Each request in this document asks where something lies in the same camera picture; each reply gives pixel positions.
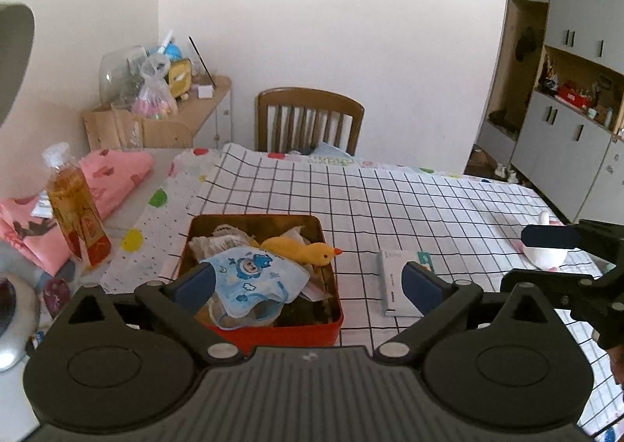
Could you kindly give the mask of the white wooden side cabinet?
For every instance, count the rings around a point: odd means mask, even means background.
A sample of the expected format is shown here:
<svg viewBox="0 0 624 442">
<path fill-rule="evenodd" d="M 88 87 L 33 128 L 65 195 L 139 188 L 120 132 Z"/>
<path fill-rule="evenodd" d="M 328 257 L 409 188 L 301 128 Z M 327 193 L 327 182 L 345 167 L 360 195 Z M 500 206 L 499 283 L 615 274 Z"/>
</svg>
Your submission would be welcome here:
<svg viewBox="0 0 624 442">
<path fill-rule="evenodd" d="M 215 78 L 217 86 L 208 98 L 208 85 L 203 79 L 193 82 L 189 97 L 179 104 L 174 117 L 175 147 L 221 149 L 232 140 L 232 80 Z"/>
</svg>

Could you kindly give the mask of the clear glass bowl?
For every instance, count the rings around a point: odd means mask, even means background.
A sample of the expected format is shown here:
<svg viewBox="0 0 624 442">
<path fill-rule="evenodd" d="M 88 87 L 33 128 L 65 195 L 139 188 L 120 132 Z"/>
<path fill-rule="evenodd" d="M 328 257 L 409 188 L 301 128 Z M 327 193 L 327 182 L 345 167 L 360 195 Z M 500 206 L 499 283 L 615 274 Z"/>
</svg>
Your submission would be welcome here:
<svg viewBox="0 0 624 442">
<path fill-rule="evenodd" d="M 98 72 L 101 105 L 109 106 L 119 98 L 134 98 L 138 94 L 144 81 L 140 68 L 146 59 L 146 50 L 141 45 L 117 49 L 101 58 Z"/>
</svg>

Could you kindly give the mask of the yellow plush duck toy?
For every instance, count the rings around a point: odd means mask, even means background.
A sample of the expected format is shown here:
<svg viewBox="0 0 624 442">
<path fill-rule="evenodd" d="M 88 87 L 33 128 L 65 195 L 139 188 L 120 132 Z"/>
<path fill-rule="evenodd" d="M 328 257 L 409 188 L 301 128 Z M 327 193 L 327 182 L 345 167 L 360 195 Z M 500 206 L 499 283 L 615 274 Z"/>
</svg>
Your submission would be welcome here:
<svg viewBox="0 0 624 442">
<path fill-rule="evenodd" d="M 341 249 L 331 247 L 324 242 L 312 242 L 306 245 L 287 236 L 268 238 L 260 244 L 260 248 L 299 263 L 299 265 L 314 267 L 328 266 L 336 256 L 343 253 Z"/>
</svg>

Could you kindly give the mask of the amber liquid plastic bottle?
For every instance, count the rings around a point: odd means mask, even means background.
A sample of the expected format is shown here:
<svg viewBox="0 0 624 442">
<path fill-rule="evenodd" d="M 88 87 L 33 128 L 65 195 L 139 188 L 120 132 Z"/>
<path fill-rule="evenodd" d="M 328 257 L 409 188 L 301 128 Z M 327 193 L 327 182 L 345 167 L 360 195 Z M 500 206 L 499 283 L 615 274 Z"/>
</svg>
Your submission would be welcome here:
<svg viewBox="0 0 624 442">
<path fill-rule="evenodd" d="M 50 170 L 46 194 L 59 229 L 70 252 L 86 268 L 94 269 L 109 256 L 112 245 L 86 176 L 67 142 L 51 145 L 42 158 Z"/>
</svg>

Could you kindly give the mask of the white plush rabbit toy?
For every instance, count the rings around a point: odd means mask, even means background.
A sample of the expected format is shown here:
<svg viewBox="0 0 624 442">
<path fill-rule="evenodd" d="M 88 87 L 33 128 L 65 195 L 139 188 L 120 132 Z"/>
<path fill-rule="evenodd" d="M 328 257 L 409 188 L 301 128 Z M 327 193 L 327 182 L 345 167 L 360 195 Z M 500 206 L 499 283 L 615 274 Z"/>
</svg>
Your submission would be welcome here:
<svg viewBox="0 0 624 442">
<path fill-rule="evenodd" d="M 542 226 L 563 226 L 551 219 L 549 211 L 541 211 L 537 223 Z M 570 249 L 529 247 L 523 241 L 520 248 L 533 266 L 544 271 L 557 271 L 565 263 L 570 251 Z"/>
</svg>

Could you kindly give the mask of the plastic bag with pink items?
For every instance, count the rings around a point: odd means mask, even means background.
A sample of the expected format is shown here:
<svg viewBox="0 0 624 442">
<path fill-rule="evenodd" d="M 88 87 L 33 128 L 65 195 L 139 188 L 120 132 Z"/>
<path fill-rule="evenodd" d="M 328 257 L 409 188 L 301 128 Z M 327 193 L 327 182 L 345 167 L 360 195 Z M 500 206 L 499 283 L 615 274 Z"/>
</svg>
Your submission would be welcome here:
<svg viewBox="0 0 624 442">
<path fill-rule="evenodd" d="M 170 61 L 163 53 L 149 56 L 138 69 L 143 83 L 135 97 L 131 113 L 145 119 L 168 119 L 178 114 L 178 104 L 171 95 L 166 77 Z"/>
</svg>

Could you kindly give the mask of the cardboard box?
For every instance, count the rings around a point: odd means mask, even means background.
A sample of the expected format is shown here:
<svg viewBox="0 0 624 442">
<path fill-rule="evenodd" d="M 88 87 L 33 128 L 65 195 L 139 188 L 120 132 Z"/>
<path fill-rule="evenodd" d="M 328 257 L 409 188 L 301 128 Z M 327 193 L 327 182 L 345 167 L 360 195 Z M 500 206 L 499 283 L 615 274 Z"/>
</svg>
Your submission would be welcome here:
<svg viewBox="0 0 624 442">
<path fill-rule="evenodd" d="M 148 119 L 126 107 L 85 111 L 83 125 L 90 150 L 185 149 L 201 129 L 181 111 L 170 118 Z"/>
</svg>

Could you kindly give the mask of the white teal flat box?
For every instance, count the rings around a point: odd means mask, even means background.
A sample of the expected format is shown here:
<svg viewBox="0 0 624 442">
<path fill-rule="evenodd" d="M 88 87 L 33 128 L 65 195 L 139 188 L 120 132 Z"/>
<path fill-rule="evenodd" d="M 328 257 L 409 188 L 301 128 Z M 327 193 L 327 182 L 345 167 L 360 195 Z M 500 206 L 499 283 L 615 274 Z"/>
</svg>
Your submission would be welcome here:
<svg viewBox="0 0 624 442">
<path fill-rule="evenodd" d="M 435 271 L 428 252 L 381 250 L 378 254 L 382 307 L 385 316 L 420 317 L 422 315 L 407 298 L 401 284 L 402 270 L 409 262 L 416 262 L 428 271 Z"/>
</svg>

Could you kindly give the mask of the yellow tissue box holder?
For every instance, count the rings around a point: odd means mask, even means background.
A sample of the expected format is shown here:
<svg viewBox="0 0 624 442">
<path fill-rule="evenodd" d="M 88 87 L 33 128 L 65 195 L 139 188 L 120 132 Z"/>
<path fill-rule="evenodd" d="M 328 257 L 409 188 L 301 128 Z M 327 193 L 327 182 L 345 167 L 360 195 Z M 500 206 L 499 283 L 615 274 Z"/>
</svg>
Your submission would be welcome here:
<svg viewBox="0 0 624 442">
<path fill-rule="evenodd" d="M 193 85 L 193 64 L 189 59 L 170 62 L 167 83 L 174 99 L 186 94 Z"/>
</svg>

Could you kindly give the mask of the cream white cloth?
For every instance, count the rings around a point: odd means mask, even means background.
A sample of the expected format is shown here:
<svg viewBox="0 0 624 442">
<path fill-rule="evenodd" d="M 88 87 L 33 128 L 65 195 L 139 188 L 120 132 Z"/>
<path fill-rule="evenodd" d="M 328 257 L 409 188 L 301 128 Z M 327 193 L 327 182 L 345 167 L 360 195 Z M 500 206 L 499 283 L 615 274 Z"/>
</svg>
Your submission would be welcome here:
<svg viewBox="0 0 624 442">
<path fill-rule="evenodd" d="M 221 252 L 237 247 L 258 247 L 258 241 L 254 236 L 235 228 L 231 225 L 217 226 L 211 236 L 196 236 L 189 241 L 189 249 L 195 259 L 200 262 Z"/>
</svg>

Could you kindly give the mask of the pink patterned folded cloth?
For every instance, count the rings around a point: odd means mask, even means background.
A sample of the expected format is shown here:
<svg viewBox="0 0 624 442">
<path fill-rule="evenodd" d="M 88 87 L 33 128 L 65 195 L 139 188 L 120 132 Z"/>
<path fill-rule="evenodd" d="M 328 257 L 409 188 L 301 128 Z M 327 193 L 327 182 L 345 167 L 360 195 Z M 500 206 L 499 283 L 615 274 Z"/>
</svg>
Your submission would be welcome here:
<svg viewBox="0 0 624 442">
<path fill-rule="evenodd" d="M 95 267 L 111 252 L 103 220 L 141 184 L 154 159 L 143 150 L 96 150 L 76 161 L 68 144 L 57 143 L 44 160 L 51 169 L 44 193 L 53 215 L 32 214 L 38 196 L 4 199 L 1 239 L 51 275 L 70 257 Z"/>
</svg>

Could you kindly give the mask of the wooden dining chair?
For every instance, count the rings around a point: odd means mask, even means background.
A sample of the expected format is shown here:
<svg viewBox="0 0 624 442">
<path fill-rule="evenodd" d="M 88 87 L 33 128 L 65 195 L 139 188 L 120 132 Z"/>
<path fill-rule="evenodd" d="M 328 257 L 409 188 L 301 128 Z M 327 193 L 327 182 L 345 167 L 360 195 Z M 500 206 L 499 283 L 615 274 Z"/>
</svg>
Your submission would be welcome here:
<svg viewBox="0 0 624 442">
<path fill-rule="evenodd" d="M 353 156 L 365 108 L 349 97 L 315 88 L 278 87 L 256 98 L 259 152 L 311 153 L 322 142 Z"/>
</svg>

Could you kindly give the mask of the blue cartoon printed cloth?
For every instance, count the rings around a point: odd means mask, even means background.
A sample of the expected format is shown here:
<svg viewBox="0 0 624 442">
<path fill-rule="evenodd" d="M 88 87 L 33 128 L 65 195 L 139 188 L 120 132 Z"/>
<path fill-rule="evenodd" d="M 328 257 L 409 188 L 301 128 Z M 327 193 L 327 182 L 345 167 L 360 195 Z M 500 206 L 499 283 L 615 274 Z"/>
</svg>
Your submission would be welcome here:
<svg viewBox="0 0 624 442">
<path fill-rule="evenodd" d="M 215 293 L 207 302 L 220 329 L 272 325 L 310 279 L 303 266 L 271 252 L 243 246 L 205 258 L 215 270 Z"/>
</svg>

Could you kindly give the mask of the grey wall cabinet unit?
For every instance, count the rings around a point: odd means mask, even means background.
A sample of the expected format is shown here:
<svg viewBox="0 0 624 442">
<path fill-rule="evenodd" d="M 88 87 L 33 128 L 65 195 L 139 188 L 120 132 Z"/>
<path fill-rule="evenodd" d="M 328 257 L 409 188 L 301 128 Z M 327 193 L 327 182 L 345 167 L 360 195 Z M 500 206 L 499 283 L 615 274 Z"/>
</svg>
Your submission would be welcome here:
<svg viewBox="0 0 624 442">
<path fill-rule="evenodd" d="M 477 144 L 567 220 L 623 220 L 623 0 L 508 0 Z"/>
</svg>

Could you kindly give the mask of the polka dot tablecloth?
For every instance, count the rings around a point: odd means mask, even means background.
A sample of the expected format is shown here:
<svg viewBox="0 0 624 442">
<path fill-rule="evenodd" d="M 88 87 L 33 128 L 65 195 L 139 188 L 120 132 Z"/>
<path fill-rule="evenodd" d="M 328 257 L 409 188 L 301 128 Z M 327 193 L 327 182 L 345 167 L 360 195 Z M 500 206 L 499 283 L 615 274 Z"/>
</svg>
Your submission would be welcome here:
<svg viewBox="0 0 624 442">
<path fill-rule="evenodd" d="M 106 220 L 114 255 L 101 285 L 127 293 L 146 281 L 177 275 L 193 217 L 205 205 L 217 174 L 218 150 L 151 150 L 154 165 Z"/>
</svg>

